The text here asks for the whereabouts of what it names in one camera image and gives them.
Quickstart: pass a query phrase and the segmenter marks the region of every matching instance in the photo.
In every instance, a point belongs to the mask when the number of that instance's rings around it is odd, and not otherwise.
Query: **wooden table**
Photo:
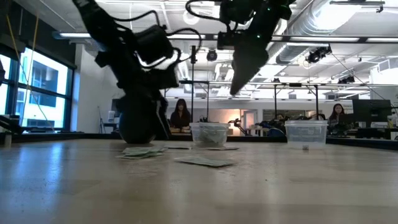
[[[153,142],[189,146],[191,142]],[[169,150],[117,159],[122,141],[0,149],[0,223],[396,223],[398,154],[327,145],[227,143],[237,151]],[[174,162],[231,159],[212,169]]]

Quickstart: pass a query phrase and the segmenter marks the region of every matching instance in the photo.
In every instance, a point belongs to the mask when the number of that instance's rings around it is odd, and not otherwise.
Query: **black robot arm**
[[[196,1],[201,0],[189,0],[185,5],[190,14],[227,25],[226,32],[218,33],[217,48],[234,50],[234,77],[230,93],[235,95],[268,61],[266,47],[279,20],[290,19],[292,11],[289,5],[295,0],[213,0],[221,2],[220,18],[201,16],[193,12],[190,4]],[[237,29],[237,24],[244,24],[251,19],[248,29]],[[234,29],[229,27],[231,22],[235,22]]]
[[[155,136],[167,139],[170,134],[165,116],[168,103],[160,90],[178,87],[174,67],[181,62],[181,51],[172,47],[157,13],[149,11],[137,18],[118,19],[100,8],[95,0],[72,1],[88,33],[99,45],[96,63],[100,67],[109,65],[118,79],[118,87],[125,92],[117,105],[121,112],[119,130],[122,138],[127,143],[147,143]],[[116,22],[134,21],[151,13],[156,15],[157,24],[140,33],[135,34]],[[182,30],[199,34],[190,28]],[[154,68],[175,53],[177,59],[167,69]]]

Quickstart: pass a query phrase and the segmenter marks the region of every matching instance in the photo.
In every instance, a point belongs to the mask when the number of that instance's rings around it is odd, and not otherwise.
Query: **light fixture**
[[[329,44],[326,43],[286,43],[288,46],[295,47],[327,47]]]
[[[331,5],[341,6],[380,6],[385,3],[385,1],[330,1]]]
[[[59,33],[64,38],[91,38],[89,33]]]
[[[334,43],[334,42],[357,42],[359,37],[291,37],[291,41],[296,42],[323,42],[323,43]]]
[[[398,38],[396,37],[371,37],[366,40],[366,42],[373,43],[373,42],[397,42]]]
[[[91,38],[89,33],[63,33],[63,32],[55,32],[54,37],[56,39],[65,39],[65,38],[82,38],[87,39]],[[196,34],[174,34],[168,37],[170,40],[198,40],[199,37]]]
[[[183,39],[183,40],[197,40],[199,37],[196,34],[174,34],[168,37],[170,40]]]
[[[331,53],[330,47],[319,47],[315,51],[310,52],[308,57],[305,59],[308,63],[317,63],[319,60],[326,57],[327,54]]]
[[[191,16],[191,15],[188,16],[188,11],[185,11],[182,14],[182,19],[188,25],[195,25],[195,24],[197,24],[199,22],[199,17]]]

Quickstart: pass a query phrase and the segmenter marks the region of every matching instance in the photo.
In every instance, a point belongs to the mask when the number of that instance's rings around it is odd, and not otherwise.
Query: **person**
[[[283,114],[278,114],[278,115],[276,116],[276,119],[277,119],[277,120],[283,120],[283,119],[285,119],[285,116],[284,116]]]
[[[191,114],[187,109],[187,103],[184,99],[179,99],[175,105],[175,110],[170,117],[173,128],[189,129]]]
[[[344,113],[344,108],[341,104],[337,103],[333,106],[333,112],[331,113],[329,119],[328,119],[328,124],[329,127],[332,128],[338,124],[339,120],[339,115],[345,114]]]

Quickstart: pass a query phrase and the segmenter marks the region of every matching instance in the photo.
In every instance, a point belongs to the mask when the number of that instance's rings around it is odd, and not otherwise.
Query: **wall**
[[[377,84],[395,84],[398,85],[398,68],[392,68],[379,72],[377,67],[371,69],[372,83]],[[398,106],[398,88],[397,87],[383,87],[373,88],[371,98],[374,100],[386,99],[390,100],[391,104]]]
[[[100,68],[94,59],[82,45],[77,46],[75,63],[78,68],[75,71],[73,86],[72,131],[98,133],[98,107],[106,122],[112,99],[123,95],[123,91],[116,86],[117,80],[111,69]]]

